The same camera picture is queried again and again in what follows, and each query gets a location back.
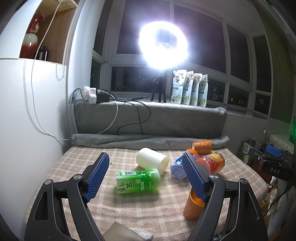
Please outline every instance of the orange plastic cup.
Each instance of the orange plastic cup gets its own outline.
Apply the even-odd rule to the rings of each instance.
[[[193,189],[190,188],[189,197],[183,210],[183,215],[188,220],[198,220],[204,206],[205,203],[203,203],[202,200],[195,195]]]
[[[207,155],[212,151],[212,143],[210,140],[193,142],[192,149],[196,150],[198,154]]]

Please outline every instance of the plaid tablecloth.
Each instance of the plaid tablecloth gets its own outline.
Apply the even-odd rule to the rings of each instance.
[[[238,181],[244,177],[250,182],[258,201],[266,197],[267,186],[255,171],[226,148],[214,151],[221,153],[225,158],[225,167],[219,173],[225,180]],[[191,185],[187,178],[177,180],[170,174],[170,165],[183,154],[181,150],[159,151],[169,156],[170,162],[161,176],[162,187],[158,192],[117,193],[115,173],[137,169],[135,160],[138,151],[130,149],[74,146],[55,164],[44,180],[47,178],[51,178],[54,182],[68,180],[74,174],[82,173],[86,166],[93,164],[101,152],[109,154],[112,164],[97,196],[88,203],[101,233],[116,221],[128,228],[148,230],[154,234],[154,241],[186,241],[196,223],[186,220],[183,216]],[[228,203],[229,200],[225,199],[216,233],[223,229]],[[71,236],[79,240],[67,199],[64,200],[63,206]]]

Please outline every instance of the white cable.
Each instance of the white cable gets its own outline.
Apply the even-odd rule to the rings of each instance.
[[[111,95],[110,95],[108,92],[106,92],[106,91],[100,90],[100,92],[107,93],[109,96],[111,96]],[[98,134],[102,134],[103,132],[105,132],[106,130],[108,130],[108,129],[112,126],[112,124],[114,123],[114,121],[115,121],[115,119],[116,119],[116,117],[117,117],[117,114],[118,114],[118,104],[117,104],[116,99],[114,99],[114,101],[115,101],[115,103],[116,103],[116,115],[115,115],[115,117],[114,117],[114,120],[111,122],[110,126],[108,126],[107,129],[103,130],[102,132],[100,132],[100,133],[98,133]]]
[[[50,24],[49,24],[49,26],[48,26],[48,28],[47,28],[45,34],[44,34],[43,39],[41,40],[41,42],[40,42],[40,44],[39,44],[39,47],[38,47],[37,51],[36,51],[35,58],[34,58],[34,60],[33,60],[33,64],[32,64],[32,71],[31,71],[31,89],[32,89],[32,97],[33,97],[34,113],[35,113],[35,116],[36,116],[36,120],[37,120],[37,122],[38,122],[38,124],[39,124],[39,126],[40,126],[40,128],[41,128],[41,130],[42,130],[42,131],[41,131],[41,130],[37,127],[37,128],[39,129],[39,131],[40,131],[41,133],[45,134],[45,135],[48,135],[48,136],[51,136],[51,137],[54,137],[54,138],[57,138],[57,139],[60,139],[60,140],[68,141],[68,140],[70,140],[70,139],[64,139],[64,138],[56,137],[56,136],[54,136],[54,135],[49,134],[47,131],[45,131],[45,130],[42,128],[42,126],[41,126],[41,124],[40,124],[40,122],[39,122],[39,120],[38,120],[37,113],[36,113],[35,99],[34,99],[34,92],[33,92],[33,80],[32,80],[32,78],[33,78],[33,67],[34,67],[35,60],[36,60],[36,58],[37,58],[38,51],[39,51],[39,49],[40,49],[40,47],[41,47],[41,45],[42,45],[42,43],[43,43],[43,41],[44,41],[44,39],[45,39],[45,37],[46,37],[46,35],[47,35],[47,32],[48,32],[48,30],[49,30],[49,28],[50,28],[50,26],[51,26],[51,24],[52,24],[52,22],[53,22],[53,20],[54,20],[54,17],[55,17],[55,15],[56,15],[56,13],[57,13],[57,10],[58,10],[58,8],[60,7],[60,5],[61,5],[62,2],[63,2],[63,0],[61,0],[60,3],[59,3],[59,5],[57,6],[57,9],[55,10],[54,15],[52,16],[52,20],[51,20],[51,22],[50,22]]]

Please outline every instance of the wooden shelf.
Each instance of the wooden shelf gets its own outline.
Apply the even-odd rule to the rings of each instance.
[[[33,61],[34,59],[31,58],[18,58],[19,60],[27,60],[27,61]],[[39,59],[35,59],[35,62],[46,62],[46,63],[51,63],[51,64],[58,64],[63,66],[63,64],[60,63],[55,63],[55,62],[51,62],[51,61],[43,61],[43,60],[39,60]]]
[[[42,0],[36,10],[45,15],[45,20],[39,23],[39,29],[36,32],[38,38],[37,46],[39,46],[40,41],[43,39],[59,3],[59,0]],[[74,0],[63,0],[59,6],[40,48],[43,49],[44,46],[48,47],[47,61],[65,64],[64,53],[76,7],[77,3]]]
[[[59,0],[43,0],[38,7],[38,11],[43,13],[45,16],[54,14],[59,2]],[[77,3],[74,0],[63,0],[59,6],[58,12],[76,7]]]

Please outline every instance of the fabric cloth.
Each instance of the fabric cloth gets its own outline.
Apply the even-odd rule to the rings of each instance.
[[[274,187],[272,189],[272,191],[270,192],[270,199],[269,199],[268,208],[270,208],[271,204],[277,199],[278,196],[279,196],[278,189],[277,189],[277,187]],[[278,205],[278,203],[275,203],[272,205],[272,207],[270,208],[270,210],[267,213],[267,216],[270,216],[271,214],[273,214],[277,211],[277,205]]]
[[[195,141],[204,139],[161,137],[152,135],[105,135],[105,134],[74,134],[72,144],[76,146],[87,146],[93,148],[128,148],[142,149],[144,147],[154,150],[186,150]],[[229,141],[227,136],[211,139],[212,148],[225,146]]]
[[[140,102],[132,102],[139,109],[141,121],[149,116],[149,110]],[[150,118],[142,124],[143,134],[213,139],[220,137],[226,121],[226,110],[222,107],[203,108],[199,106],[172,103],[144,102],[151,110]],[[105,130],[116,114],[115,102],[89,104],[87,100],[74,103],[75,122],[78,133],[97,134]],[[118,114],[111,127],[104,134],[117,135],[119,127],[139,123],[138,111],[130,103],[118,102]],[[141,134],[139,124],[120,129],[119,135]]]
[[[281,134],[270,134],[268,144],[272,144],[274,147],[287,150],[290,153],[294,153],[294,145],[289,140],[290,136]]]
[[[153,239],[153,234],[144,230],[144,229],[137,229],[137,228],[132,228],[130,229],[132,231],[134,231],[136,234],[140,235],[143,239],[145,239],[146,241],[152,241]]]
[[[286,189],[286,185],[286,181],[278,179],[277,195],[281,195],[284,192],[284,190]],[[272,206],[272,211],[269,211],[270,219],[267,229],[268,237],[274,235],[280,229],[284,221],[288,220],[295,209],[295,202],[296,189],[294,186],[292,186],[291,189],[287,193],[285,193],[277,203]]]
[[[270,181],[270,185],[275,186],[277,184],[277,177],[272,177]]]
[[[244,164],[228,149],[217,151],[225,158],[225,167],[219,173],[225,180],[238,181],[246,178],[258,201],[267,195],[264,180],[249,166]],[[168,167],[161,176],[162,186],[157,192],[140,192],[119,194],[116,186],[116,172],[137,170],[137,150],[87,148],[73,146],[57,162],[44,180],[51,178],[54,182],[65,181],[95,162],[101,152],[110,156],[110,166],[100,186],[97,196],[88,203],[89,210],[101,233],[114,223],[128,228],[142,228],[154,235],[153,241],[187,241],[196,221],[188,221],[183,216],[190,182],[187,178],[178,180],[171,176],[169,167],[180,157],[184,150],[159,151],[170,158]],[[223,229],[229,200],[225,200],[216,232]],[[72,238],[79,240],[71,216],[68,200],[63,200],[65,217]]]

